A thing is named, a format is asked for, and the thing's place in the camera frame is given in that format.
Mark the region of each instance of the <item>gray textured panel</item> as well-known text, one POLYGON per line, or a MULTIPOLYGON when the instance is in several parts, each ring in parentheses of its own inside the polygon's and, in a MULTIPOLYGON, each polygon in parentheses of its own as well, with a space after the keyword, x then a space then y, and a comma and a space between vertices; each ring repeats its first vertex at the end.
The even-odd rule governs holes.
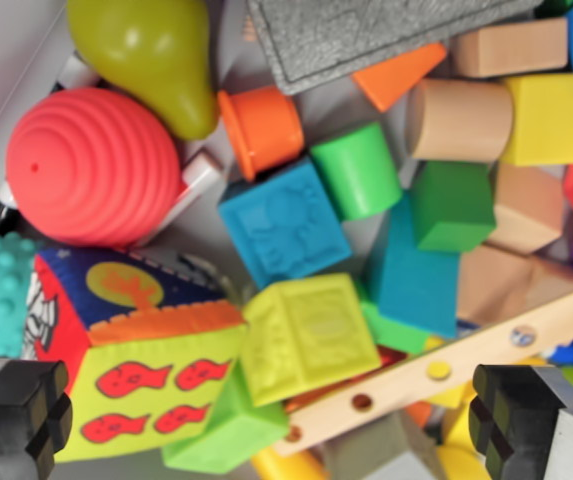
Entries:
POLYGON ((248 0, 279 88, 295 94, 516 15, 542 0, 248 0))

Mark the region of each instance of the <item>wooden plank with holes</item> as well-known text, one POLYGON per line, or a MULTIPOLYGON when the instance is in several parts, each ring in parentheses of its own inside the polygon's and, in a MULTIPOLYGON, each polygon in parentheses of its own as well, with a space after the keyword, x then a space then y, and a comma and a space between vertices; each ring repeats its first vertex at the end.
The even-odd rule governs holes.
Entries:
POLYGON ((573 293, 381 370, 290 416, 275 449, 290 455, 460 385, 483 364, 509 364, 573 339, 573 293))

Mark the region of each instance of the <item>yellow block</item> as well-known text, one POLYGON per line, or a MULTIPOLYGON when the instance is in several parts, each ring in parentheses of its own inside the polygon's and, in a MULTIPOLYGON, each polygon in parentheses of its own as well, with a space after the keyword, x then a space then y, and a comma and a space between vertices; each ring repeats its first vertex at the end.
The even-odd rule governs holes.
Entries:
POLYGON ((573 74, 525 75, 503 83, 513 96, 513 131, 502 162, 573 164, 573 74))

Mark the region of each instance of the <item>green cylinder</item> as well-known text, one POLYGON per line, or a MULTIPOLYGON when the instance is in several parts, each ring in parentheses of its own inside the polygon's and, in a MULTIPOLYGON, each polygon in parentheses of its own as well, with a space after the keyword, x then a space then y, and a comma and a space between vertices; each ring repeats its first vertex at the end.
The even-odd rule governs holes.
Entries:
POLYGON ((310 149, 341 220, 366 218, 402 197, 397 169, 379 123, 310 149))

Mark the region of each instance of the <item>orange cup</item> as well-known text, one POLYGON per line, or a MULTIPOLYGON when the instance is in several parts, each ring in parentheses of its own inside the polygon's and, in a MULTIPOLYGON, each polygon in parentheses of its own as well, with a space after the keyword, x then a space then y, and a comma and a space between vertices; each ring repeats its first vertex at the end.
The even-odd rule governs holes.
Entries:
POLYGON ((237 95, 220 90, 217 99, 246 180, 253 181, 257 173, 297 158, 303 150, 304 133, 295 104, 277 87, 237 95))

